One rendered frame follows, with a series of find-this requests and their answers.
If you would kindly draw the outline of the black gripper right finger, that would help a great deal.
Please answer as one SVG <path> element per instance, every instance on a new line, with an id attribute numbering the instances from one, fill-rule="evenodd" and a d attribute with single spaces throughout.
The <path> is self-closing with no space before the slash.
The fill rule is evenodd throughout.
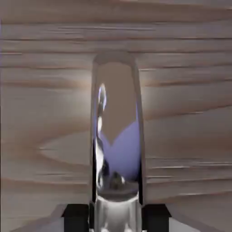
<path id="1" fill-rule="evenodd" d="M 174 219 L 165 204 L 147 204 L 142 207 L 142 232 L 200 232 Z"/>

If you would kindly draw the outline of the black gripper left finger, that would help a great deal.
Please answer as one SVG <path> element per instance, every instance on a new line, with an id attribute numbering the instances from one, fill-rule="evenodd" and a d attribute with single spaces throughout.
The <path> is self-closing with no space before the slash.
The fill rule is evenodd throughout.
<path id="1" fill-rule="evenodd" d="M 49 216 L 10 232 L 89 232 L 87 204 L 60 204 Z"/>

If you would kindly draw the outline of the curved silver metal handle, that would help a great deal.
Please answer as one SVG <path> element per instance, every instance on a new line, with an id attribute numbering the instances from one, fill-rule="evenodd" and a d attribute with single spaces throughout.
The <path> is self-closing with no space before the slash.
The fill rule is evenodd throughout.
<path id="1" fill-rule="evenodd" d="M 91 232 L 144 232 L 145 145 L 138 67 L 127 52 L 98 53 L 91 88 Z"/>

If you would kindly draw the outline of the light wood cabinet door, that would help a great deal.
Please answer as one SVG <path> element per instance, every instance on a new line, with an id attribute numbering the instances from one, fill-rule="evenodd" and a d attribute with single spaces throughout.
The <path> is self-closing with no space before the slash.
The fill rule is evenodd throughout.
<path id="1" fill-rule="evenodd" d="M 232 232 L 232 0 L 0 0 L 1 232 L 88 202 L 91 70 L 140 72 L 147 200 Z"/>

